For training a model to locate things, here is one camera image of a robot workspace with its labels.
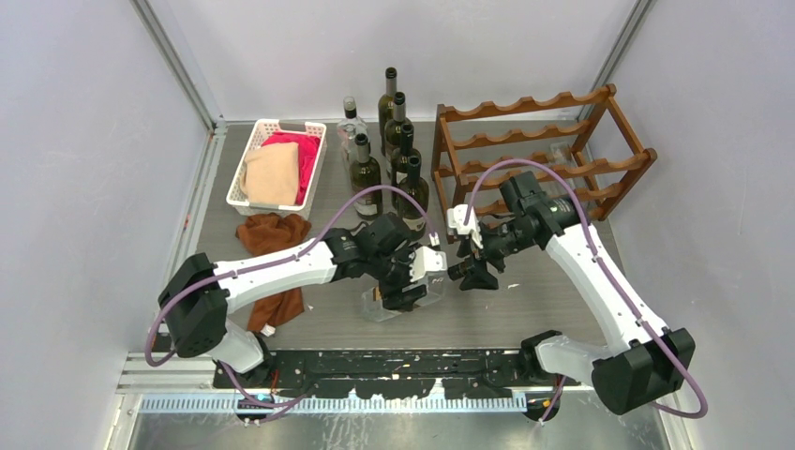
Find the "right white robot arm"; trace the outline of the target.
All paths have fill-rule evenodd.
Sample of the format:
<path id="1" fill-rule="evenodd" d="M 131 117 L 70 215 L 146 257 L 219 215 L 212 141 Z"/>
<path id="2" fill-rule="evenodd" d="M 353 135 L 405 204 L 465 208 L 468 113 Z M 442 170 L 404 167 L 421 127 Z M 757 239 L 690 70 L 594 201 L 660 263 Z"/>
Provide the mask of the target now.
<path id="1" fill-rule="evenodd" d="M 460 242 L 460 263 L 449 268 L 462 291 L 496 290 L 504 260 L 540 248 L 574 283 L 596 319 L 605 345 L 574 341 L 557 330 L 524 339 L 520 375 L 535 385 L 568 378 L 589 385 L 617 415 L 656 403 L 678 391 L 696 343 L 690 333 L 670 329 L 641 301 L 616 264 L 602 253 L 597 230 L 581 218 L 581 205 L 569 197 L 551 198 L 531 172 L 501 183 L 511 218 L 495 228 L 480 222 L 465 204 L 446 212 L 448 232 Z"/>

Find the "clear square liquor bottle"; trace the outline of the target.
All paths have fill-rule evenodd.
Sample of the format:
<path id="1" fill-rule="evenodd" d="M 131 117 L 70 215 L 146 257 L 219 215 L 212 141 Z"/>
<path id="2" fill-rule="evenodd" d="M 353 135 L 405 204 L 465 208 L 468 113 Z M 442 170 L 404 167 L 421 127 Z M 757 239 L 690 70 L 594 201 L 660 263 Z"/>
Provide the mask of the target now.
<path id="1" fill-rule="evenodd" d="M 383 296 L 379 288 L 374 287 L 361 295 L 362 314 L 379 323 L 433 305 L 443 298 L 444 282 L 442 276 L 427 277 L 420 284 L 390 296 Z"/>

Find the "brown wooden wine rack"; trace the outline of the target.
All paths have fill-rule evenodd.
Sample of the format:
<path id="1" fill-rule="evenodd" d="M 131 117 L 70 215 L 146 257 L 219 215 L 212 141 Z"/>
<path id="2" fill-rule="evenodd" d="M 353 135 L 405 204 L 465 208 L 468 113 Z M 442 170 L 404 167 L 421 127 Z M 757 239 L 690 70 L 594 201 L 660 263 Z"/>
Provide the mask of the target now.
<path id="1" fill-rule="evenodd" d="M 485 101 L 470 110 L 441 104 L 437 108 L 430 162 L 431 179 L 437 189 L 442 209 L 471 200 L 476 192 L 492 190 L 519 172 L 518 156 L 504 148 L 508 144 L 525 144 L 559 138 L 570 138 L 561 162 L 544 151 L 535 151 L 527 158 L 550 168 L 563 180 L 572 182 L 577 196 L 590 205 L 591 219 L 605 220 L 626 197 L 640 178 L 657 160 L 651 147 L 641 143 L 615 96 L 612 84 L 595 88 L 582 96 L 564 91 L 555 97 L 538 100 L 520 97 L 509 105 Z M 565 108 L 590 107 L 591 111 L 574 124 L 545 125 L 527 131 L 512 128 L 501 135 L 485 132 L 473 134 L 466 140 L 454 137 L 451 126 L 476 119 L 502 118 L 523 113 L 540 113 Z M 586 146 L 600 124 L 609 115 L 631 151 L 630 157 L 611 160 L 588 157 Z"/>

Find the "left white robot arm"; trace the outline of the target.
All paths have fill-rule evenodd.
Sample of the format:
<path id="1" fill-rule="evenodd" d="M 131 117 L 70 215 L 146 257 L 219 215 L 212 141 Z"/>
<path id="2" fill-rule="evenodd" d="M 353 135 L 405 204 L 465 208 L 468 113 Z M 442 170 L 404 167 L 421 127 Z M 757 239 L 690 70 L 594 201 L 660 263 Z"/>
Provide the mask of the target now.
<path id="1" fill-rule="evenodd" d="M 274 372 L 270 352 L 263 337 L 231 322 L 231 313 L 274 294 L 362 276 L 375 280 L 382 309 L 410 312 L 428 302 L 432 278 L 446 269 L 438 234 L 422 244 L 389 213 L 352 230 L 330 228 L 304 244 L 260 257 L 210 262 L 205 254 L 195 254 L 161 293 L 157 322 L 168 328 L 172 354 L 208 355 L 260 387 Z"/>

